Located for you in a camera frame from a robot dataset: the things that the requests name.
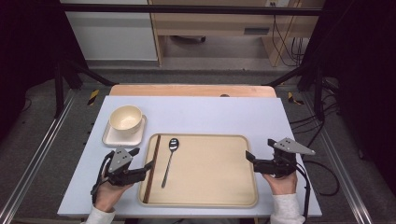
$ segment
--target white wall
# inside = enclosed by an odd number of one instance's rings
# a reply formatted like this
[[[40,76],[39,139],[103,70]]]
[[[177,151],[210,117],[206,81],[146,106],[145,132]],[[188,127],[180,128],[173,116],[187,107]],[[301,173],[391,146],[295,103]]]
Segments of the white wall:
[[[146,0],[61,0],[81,4],[147,4]],[[148,13],[66,12],[86,60],[157,61]]]

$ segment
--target spoon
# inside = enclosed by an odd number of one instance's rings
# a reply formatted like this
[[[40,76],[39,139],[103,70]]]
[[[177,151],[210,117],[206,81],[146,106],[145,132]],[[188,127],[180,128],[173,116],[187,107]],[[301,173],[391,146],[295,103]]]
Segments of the spoon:
[[[171,165],[173,153],[177,150],[177,148],[178,148],[178,140],[177,138],[172,138],[169,141],[169,149],[171,150],[171,156],[169,157],[168,166],[166,167],[165,176],[163,177],[163,184],[161,185],[162,188],[165,188],[166,179],[168,178],[169,166]]]

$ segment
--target hand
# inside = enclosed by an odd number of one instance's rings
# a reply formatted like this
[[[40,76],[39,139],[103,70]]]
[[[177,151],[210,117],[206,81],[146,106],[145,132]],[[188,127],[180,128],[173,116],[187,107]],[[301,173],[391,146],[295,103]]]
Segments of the hand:
[[[274,178],[270,175],[262,174],[262,177],[268,182],[274,195],[293,194],[297,188],[297,174],[293,172],[290,175]]]
[[[124,187],[113,186],[108,182],[103,183],[96,196],[95,208],[102,212],[112,212],[113,206],[119,201],[125,190],[129,189],[132,185],[126,185]]]

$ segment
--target floor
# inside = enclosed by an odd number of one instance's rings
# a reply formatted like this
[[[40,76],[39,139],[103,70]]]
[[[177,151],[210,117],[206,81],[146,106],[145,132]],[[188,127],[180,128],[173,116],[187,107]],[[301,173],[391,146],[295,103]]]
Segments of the floor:
[[[294,68],[290,66],[293,61],[288,55],[284,55],[288,65],[272,67],[262,50],[262,42],[255,37],[208,37],[205,43],[169,37],[167,43],[161,67],[145,65],[136,69],[127,66],[114,69],[114,66],[102,64],[92,70],[120,83],[261,85]],[[14,223],[79,223],[79,220],[58,217],[56,212],[101,102],[109,92],[109,88],[86,76],[82,79],[84,86],[79,91],[64,87],[65,92],[75,95],[75,98],[70,103],[68,114],[62,118],[62,127],[53,127],[55,99],[53,80],[50,80],[27,92],[25,111],[21,112],[9,136],[0,143],[0,169],[3,171],[0,176],[0,207],[12,203],[7,199],[13,199],[17,194],[19,199],[12,206],[16,209],[12,214]],[[336,85],[336,80],[329,81]],[[298,78],[294,77],[276,88],[290,121],[312,116],[312,92],[298,92],[295,88],[297,82]],[[100,93],[94,105],[88,106],[92,90],[96,89]],[[304,158],[323,216],[311,217],[308,222],[396,223],[394,195],[375,166],[359,158],[350,130],[343,122],[342,114],[333,106],[336,101],[332,93],[325,91],[324,96],[327,96],[323,99],[325,107],[329,107],[326,124],[311,145],[318,155]],[[309,123],[291,124],[291,128],[298,142],[310,145],[319,125],[320,122],[310,119]],[[53,138],[46,136],[48,129],[56,132]],[[49,144],[43,146],[43,139],[49,139]],[[43,155],[35,154],[40,148],[44,149]],[[38,158],[37,167],[30,164],[32,158]],[[326,165],[330,171],[320,168],[315,162]],[[333,196],[326,196],[337,187],[332,172],[340,180],[341,189]],[[19,184],[25,176],[23,174],[30,175],[26,178],[25,189]]]

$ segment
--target sleeve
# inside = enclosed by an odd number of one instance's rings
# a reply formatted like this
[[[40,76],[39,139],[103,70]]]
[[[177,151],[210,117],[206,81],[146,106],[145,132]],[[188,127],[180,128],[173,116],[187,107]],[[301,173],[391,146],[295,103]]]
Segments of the sleeve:
[[[296,194],[273,195],[274,213],[271,224],[301,224],[305,218],[300,215]]]
[[[106,213],[93,206],[87,221],[81,224],[110,224],[115,215],[116,211],[114,209],[111,213]]]

